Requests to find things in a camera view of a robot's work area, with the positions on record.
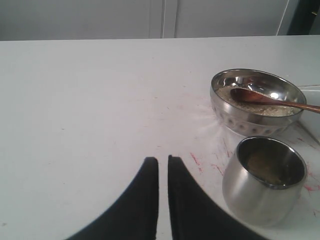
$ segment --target stainless steel bowl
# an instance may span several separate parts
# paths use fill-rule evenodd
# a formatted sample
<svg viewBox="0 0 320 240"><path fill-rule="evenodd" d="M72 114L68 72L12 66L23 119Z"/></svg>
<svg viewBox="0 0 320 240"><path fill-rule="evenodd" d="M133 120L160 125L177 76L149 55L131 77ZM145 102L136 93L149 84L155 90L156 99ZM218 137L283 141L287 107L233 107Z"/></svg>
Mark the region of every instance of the stainless steel bowl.
<svg viewBox="0 0 320 240"><path fill-rule="evenodd" d="M306 178L306 163L290 146L269 137L248 137L228 163L222 192L239 219L272 226L291 211Z"/></svg>
<svg viewBox="0 0 320 240"><path fill-rule="evenodd" d="M228 128L248 137L279 134L296 122L301 117L303 110L295 108L294 114L289 116L255 114L224 101L217 94L217 90L226 86L250 89L278 100L307 103L305 95L299 88L279 76L259 70L241 68L219 72L211 81L212 108Z"/></svg>

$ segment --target white table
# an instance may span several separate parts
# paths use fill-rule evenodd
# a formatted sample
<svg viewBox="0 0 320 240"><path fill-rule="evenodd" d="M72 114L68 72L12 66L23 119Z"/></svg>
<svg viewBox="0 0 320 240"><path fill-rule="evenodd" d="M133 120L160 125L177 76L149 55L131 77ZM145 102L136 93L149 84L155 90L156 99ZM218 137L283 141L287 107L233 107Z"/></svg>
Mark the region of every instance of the white table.
<svg viewBox="0 0 320 240"><path fill-rule="evenodd" d="M159 160L157 239L171 238L169 154L229 212L220 171L243 137L213 114L213 75L251 68L318 85L319 45L320 36L0 42L0 239L67 238L121 195L146 156ZM276 137L308 162L314 191L302 190L283 224L249 227L318 239L320 147L296 125Z"/></svg>

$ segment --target rice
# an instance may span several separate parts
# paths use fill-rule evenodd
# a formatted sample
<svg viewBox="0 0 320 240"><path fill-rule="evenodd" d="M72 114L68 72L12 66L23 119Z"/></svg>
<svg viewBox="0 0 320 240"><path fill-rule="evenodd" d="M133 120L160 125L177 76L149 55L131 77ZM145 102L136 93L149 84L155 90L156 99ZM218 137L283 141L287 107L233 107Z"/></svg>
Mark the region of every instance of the rice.
<svg viewBox="0 0 320 240"><path fill-rule="evenodd" d="M216 93L218 96L220 96L223 100L225 100L227 103L248 111L250 113L259 114L262 116L269 116L269 117L286 117L293 115L297 112L297 108L290 107L290 106L270 106L270 105L257 105L257 104L247 104L243 102L238 102L232 99L230 95L231 89L240 88L238 86L225 86L222 88L219 88Z"/></svg>

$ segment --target wooden spoon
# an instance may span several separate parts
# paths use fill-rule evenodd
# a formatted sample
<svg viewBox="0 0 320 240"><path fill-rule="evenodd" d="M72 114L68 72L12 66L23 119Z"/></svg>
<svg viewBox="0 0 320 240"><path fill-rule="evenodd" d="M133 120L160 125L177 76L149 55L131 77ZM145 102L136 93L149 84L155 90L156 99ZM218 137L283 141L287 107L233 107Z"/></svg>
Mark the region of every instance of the wooden spoon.
<svg viewBox="0 0 320 240"><path fill-rule="evenodd" d="M234 88L231 89L230 94L233 100L247 104L287 106L298 109L304 109L320 114L320 106L307 105L291 101L276 100L248 89Z"/></svg>

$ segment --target metal cup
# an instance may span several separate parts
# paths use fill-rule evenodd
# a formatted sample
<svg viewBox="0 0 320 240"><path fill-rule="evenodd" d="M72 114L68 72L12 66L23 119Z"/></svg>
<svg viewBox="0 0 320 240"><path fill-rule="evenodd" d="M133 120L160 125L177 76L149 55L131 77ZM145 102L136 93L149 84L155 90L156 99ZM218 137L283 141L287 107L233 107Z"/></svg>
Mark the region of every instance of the metal cup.
<svg viewBox="0 0 320 240"><path fill-rule="evenodd" d="M239 219L272 226L291 211L306 178L306 163L294 149L270 137L253 136L238 144L222 192Z"/></svg>

